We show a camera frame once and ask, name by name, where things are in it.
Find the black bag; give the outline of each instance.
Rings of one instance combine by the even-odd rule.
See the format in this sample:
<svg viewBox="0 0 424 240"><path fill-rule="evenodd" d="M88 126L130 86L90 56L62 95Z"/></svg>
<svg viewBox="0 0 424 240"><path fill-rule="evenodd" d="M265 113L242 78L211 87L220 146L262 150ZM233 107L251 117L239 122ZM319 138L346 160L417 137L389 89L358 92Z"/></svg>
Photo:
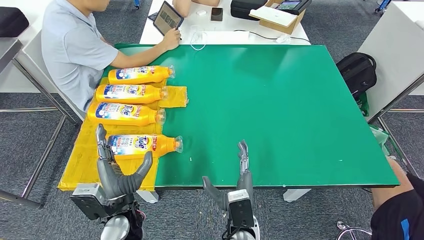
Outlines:
<svg viewBox="0 0 424 240"><path fill-rule="evenodd" d="M16 7L0 6L0 38L16 38L30 23Z"/></svg>
<svg viewBox="0 0 424 240"><path fill-rule="evenodd" d="M249 16L249 14L252 9L257 10L266 3L267 0L232 0L230 5L231 16L239 19L259 21L259 19Z"/></svg>
<svg viewBox="0 0 424 240"><path fill-rule="evenodd" d="M368 54L351 53L336 66L355 100L377 83L376 60Z"/></svg>

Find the bottle cap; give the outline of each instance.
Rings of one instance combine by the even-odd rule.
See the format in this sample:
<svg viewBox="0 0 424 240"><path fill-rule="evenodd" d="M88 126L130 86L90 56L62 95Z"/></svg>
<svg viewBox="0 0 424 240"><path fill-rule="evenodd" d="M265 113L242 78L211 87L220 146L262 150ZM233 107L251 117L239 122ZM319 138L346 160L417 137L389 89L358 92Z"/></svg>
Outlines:
<svg viewBox="0 0 424 240"><path fill-rule="evenodd" d="M164 86L160 89L160 99L167 100L168 99L168 87Z"/></svg>
<svg viewBox="0 0 424 240"><path fill-rule="evenodd" d="M174 65L171 65L168 67L168 74L169 77L174 79L175 78L175 69L174 69Z"/></svg>
<svg viewBox="0 0 424 240"><path fill-rule="evenodd" d="M167 112L165 111L165 109L161 108L156 111L156 117L155 117L156 123L163 125L166 119L167 119Z"/></svg>
<svg viewBox="0 0 424 240"><path fill-rule="evenodd" d="M175 152L182 153L183 152L183 137L177 136L175 138Z"/></svg>

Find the yellow mat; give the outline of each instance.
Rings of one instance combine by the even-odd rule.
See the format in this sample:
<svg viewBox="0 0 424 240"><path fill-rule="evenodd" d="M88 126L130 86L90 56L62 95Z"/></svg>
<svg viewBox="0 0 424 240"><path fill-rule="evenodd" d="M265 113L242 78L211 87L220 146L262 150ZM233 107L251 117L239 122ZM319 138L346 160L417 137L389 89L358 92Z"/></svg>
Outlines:
<svg viewBox="0 0 424 240"><path fill-rule="evenodd" d="M107 84L108 78L102 78L100 84ZM163 87L166 80L151 84L155 87ZM185 86L167 86L167 100L160 100L146 106L157 110L159 108L177 108L187 105L187 88ZM87 118L82 122L78 137L76 138L72 153L70 154L66 168L59 181L58 188L62 191L73 191L77 184L81 183L100 183L99 174L97 172L97 141L95 131L98 126L97 122L92 122ZM104 125L107 131L106 139L110 135L121 134L161 134L162 126L160 124L150 124L147 126L121 126L121 125ZM158 158L153 158L153 164L147 176L143 180L140 190L154 191L156 173L158 170ZM123 174L129 175L134 173L143 162L143 156L138 159L126 159L116 161Z"/></svg>

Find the chair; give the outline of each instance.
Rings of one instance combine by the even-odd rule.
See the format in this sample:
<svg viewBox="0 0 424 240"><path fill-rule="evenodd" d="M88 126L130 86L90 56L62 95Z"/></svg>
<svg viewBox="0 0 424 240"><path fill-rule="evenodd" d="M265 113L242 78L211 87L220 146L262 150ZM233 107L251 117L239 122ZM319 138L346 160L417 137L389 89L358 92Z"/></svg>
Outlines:
<svg viewBox="0 0 424 240"><path fill-rule="evenodd" d="M337 221L337 227L341 231L338 233L336 240L342 239L343 235L345 235L348 232L349 232L350 238L352 238L352 240L357 240L357 237L355 236L354 231L362 232L362 233L368 234L370 236L372 235L372 233L368 230L365 230L361 227L349 226L349 225L345 224L343 221Z"/></svg>

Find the tablet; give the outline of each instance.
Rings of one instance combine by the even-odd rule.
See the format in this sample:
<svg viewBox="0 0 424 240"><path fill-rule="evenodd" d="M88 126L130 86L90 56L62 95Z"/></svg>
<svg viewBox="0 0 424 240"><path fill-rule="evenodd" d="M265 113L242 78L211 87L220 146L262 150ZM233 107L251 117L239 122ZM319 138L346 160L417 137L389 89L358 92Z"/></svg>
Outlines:
<svg viewBox="0 0 424 240"><path fill-rule="evenodd" d="M170 29L177 29L183 23L182 17L169 3L163 2L156 19L153 21L153 26L165 36Z"/></svg>

